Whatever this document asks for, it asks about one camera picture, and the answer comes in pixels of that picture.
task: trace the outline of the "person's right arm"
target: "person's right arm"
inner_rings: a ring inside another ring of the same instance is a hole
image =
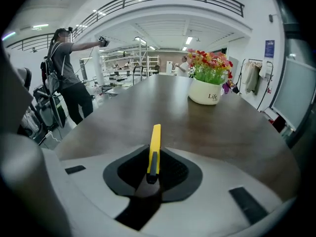
[[[89,43],[82,43],[82,44],[73,44],[71,47],[71,52],[73,51],[81,51],[81,50],[86,50],[95,46],[101,45],[102,42],[96,41],[96,42],[89,42]]]

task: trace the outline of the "person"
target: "person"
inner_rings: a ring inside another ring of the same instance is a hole
[[[186,56],[182,57],[182,64],[176,64],[175,67],[178,68],[177,76],[178,77],[188,77],[188,71],[189,71],[189,64],[188,64],[188,58]]]
[[[128,61],[128,62],[126,62],[126,64],[125,64],[125,66],[124,66],[125,68],[130,68],[130,62]]]
[[[56,30],[48,50],[48,56],[54,64],[55,69],[61,74],[64,64],[61,88],[61,95],[64,97],[70,118],[79,124],[82,117],[79,113],[79,106],[86,118],[93,112],[92,98],[83,83],[76,77],[74,68],[70,63],[70,54],[74,51],[86,50],[95,46],[102,46],[101,41],[75,44],[68,42],[69,32],[64,29]]]

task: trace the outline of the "poster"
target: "poster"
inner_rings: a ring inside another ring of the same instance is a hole
[[[265,57],[273,58],[275,55],[275,41],[266,40]]]

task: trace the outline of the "handheld device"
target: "handheld device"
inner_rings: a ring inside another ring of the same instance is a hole
[[[110,41],[106,40],[105,37],[103,37],[101,35],[99,36],[99,38],[97,38],[97,41],[102,42],[101,47],[106,47],[106,46],[108,46],[110,44]]]

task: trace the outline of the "table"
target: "table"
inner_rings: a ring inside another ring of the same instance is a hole
[[[176,72],[171,72],[171,73],[159,72],[159,75],[164,75],[164,76],[176,76],[177,73],[176,73]]]
[[[270,187],[283,201],[296,195],[300,171],[280,134],[240,96],[216,106],[189,99],[191,78],[153,75],[106,102],[55,149],[60,159],[149,144],[161,124],[161,146],[217,158]]]
[[[115,69],[111,71],[104,71],[103,74],[106,74],[105,76],[113,75],[115,72],[118,72],[119,75],[124,75],[126,72],[126,76],[129,76],[130,72],[133,72],[132,69]]]

